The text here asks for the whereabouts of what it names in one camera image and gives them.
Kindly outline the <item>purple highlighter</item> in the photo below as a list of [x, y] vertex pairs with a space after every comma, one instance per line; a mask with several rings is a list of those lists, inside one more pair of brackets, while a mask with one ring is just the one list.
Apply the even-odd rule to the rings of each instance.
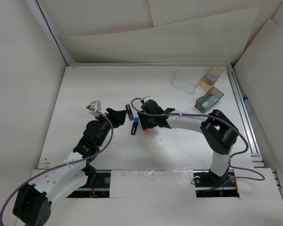
[[134, 120], [134, 115], [133, 112], [131, 110], [131, 107], [129, 104], [125, 105], [126, 111], [127, 111], [127, 115], [129, 117], [129, 120], [133, 121]]

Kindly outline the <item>clear spray bottle blue cap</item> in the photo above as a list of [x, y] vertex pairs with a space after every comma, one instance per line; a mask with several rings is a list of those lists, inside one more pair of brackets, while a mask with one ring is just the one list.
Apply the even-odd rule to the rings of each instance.
[[248, 99], [248, 97], [246, 95], [243, 95], [243, 101], [244, 101], [244, 105], [246, 108], [246, 111], [248, 113], [248, 115], [251, 115], [253, 113], [253, 108], [252, 105]]

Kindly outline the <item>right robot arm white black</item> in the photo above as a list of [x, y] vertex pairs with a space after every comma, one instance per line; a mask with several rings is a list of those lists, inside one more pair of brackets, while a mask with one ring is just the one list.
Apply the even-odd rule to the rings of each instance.
[[212, 163], [208, 172], [211, 187], [225, 185], [228, 180], [229, 160], [233, 145], [238, 137], [238, 129], [220, 111], [213, 110], [200, 116], [188, 116], [176, 112], [174, 108], [163, 110], [156, 101], [145, 97], [141, 101], [140, 119], [143, 131], [154, 127], [167, 129], [185, 129], [201, 133], [213, 151]]

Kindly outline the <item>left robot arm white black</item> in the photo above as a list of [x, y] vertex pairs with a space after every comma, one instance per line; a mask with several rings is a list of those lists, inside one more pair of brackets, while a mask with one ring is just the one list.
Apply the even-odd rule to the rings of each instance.
[[95, 119], [87, 123], [82, 138], [62, 166], [44, 171], [18, 190], [13, 214], [26, 226], [45, 225], [58, 202], [77, 188], [95, 183], [96, 169], [90, 163], [104, 150], [107, 135], [124, 124], [126, 110], [107, 108], [101, 113], [95, 104], [87, 109]]

